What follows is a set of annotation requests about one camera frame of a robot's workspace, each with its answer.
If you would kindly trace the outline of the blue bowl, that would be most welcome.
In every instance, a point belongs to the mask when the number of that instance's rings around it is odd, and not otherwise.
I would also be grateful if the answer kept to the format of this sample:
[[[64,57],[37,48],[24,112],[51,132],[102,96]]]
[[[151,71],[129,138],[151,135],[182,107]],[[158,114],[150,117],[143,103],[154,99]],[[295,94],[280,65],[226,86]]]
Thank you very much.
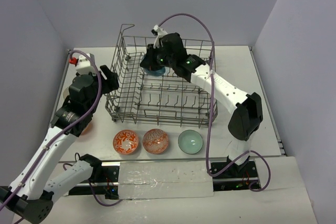
[[[144,68],[142,68],[144,70],[144,72],[149,75],[149,76],[154,76],[154,77],[160,77],[163,76],[166,72],[165,67],[163,66],[159,66],[159,70],[157,71],[148,71],[145,70]]]

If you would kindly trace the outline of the white bowl orange rim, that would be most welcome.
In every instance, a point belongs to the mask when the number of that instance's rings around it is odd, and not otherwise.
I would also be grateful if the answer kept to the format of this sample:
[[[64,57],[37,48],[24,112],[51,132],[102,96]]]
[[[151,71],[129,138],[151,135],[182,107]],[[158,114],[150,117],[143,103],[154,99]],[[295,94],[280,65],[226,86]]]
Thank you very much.
[[[65,90],[62,93],[63,99],[65,100],[68,95],[69,95],[69,88],[66,87]]]

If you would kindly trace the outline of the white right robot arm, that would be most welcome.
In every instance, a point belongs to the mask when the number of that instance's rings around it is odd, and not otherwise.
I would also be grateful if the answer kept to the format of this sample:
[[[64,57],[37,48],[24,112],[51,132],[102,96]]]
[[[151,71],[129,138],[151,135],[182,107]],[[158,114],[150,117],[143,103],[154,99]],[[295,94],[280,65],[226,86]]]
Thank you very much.
[[[250,138],[263,121],[262,101],[258,93],[249,94],[230,84],[213,68],[215,49],[212,48],[207,61],[189,54],[178,33],[152,30],[155,41],[147,45],[140,67],[148,71],[170,68],[187,82],[198,86],[210,95],[211,103],[220,102],[229,112],[229,133],[234,137],[227,157],[226,170],[233,177],[246,171],[251,153]]]

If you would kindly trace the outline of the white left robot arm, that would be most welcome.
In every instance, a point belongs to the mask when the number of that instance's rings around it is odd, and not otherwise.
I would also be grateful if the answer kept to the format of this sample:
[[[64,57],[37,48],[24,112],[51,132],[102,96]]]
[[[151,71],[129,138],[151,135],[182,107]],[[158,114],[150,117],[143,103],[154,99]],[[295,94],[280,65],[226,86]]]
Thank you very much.
[[[100,66],[100,77],[94,73],[77,73],[69,86],[69,95],[56,111],[47,134],[31,161],[9,185],[1,186],[1,203],[30,223],[41,223],[54,203],[84,180],[97,181],[102,176],[102,161],[85,154],[73,167],[50,178],[66,150],[91,122],[97,108],[98,84],[101,94],[119,88],[118,75],[106,65]]]

